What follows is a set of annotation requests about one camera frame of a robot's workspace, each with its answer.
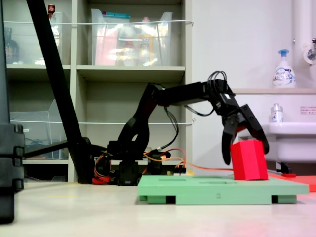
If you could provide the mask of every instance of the red cube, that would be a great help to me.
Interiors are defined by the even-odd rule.
[[[262,142],[247,140],[231,145],[236,180],[268,180]]]

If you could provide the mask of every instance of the shelf board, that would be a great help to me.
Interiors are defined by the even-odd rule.
[[[316,94],[316,88],[233,89],[236,94]]]
[[[68,164],[67,159],[24,159],[23,164]]]
[[[77,71],[91,82],[180,83],[185,67],[77,65]]]
[[[147,165],[147,160],[138,160],[137,161],[139,165]],[[177,165],[180,161],[179,160],[167,160],[163,161],[163,165]],[[112,160],[111,165],[119,165],[120,160]]]
[[[88,3],[115,5],[180,5],[182,0],[88,0]]]
[[[9,81],[19,82],[48,82],[46,65],[7,64]],[[70,65],[63,65],[67,81],[70,81]]]

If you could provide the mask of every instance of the red mat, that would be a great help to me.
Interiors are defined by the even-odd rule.
[[[306,175],[306,176],[296,176],[295,178],[287,178],[277,174],[269,174],[270,177],[285,179],[289,181],[294,181],[297,183],[308,184],[310,186],[310,192],[316,192],[316,176]]]

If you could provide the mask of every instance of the green foam board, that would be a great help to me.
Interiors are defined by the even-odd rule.
[[[143,176],[138,184],[140,201],[148,204],[229,205],[296,203],[309,186],[270,177],[240,181],[233,176]]]

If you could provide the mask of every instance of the plastic storage bin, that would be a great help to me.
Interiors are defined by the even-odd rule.
[[[107,24],[92,9],[92,64],[108,66],[171,66],[171,23]],[[170,21],[165,12],[160,21]]]
[[[63,12],[55,12],[51,18],[52,31],[63,64],[70,64],[70,25]],[[8,64],[39,64],[45,61],[33,24],[5,23],[5,51]]]
[[[55,100],[48,111],[11,112],[10,120],[12,123],[17,123],[23,126],[26,152],[35,148],[40,148],[66,140],[64,127],[61,123],[61,118]],[[40,155],[34,159],[68,159],[68,149],[60,149],[58,151]]]

